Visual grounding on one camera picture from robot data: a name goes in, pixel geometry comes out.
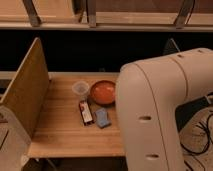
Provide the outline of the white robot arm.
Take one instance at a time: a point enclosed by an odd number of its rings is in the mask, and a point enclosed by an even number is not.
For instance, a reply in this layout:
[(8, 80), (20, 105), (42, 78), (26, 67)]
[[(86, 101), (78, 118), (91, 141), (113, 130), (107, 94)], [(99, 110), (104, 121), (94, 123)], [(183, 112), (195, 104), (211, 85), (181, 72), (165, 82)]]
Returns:
[(185, 171), (178, 106), (213, 92), (213, 50), (196, 48), (124, 65), (116, 112), (129, 171)]

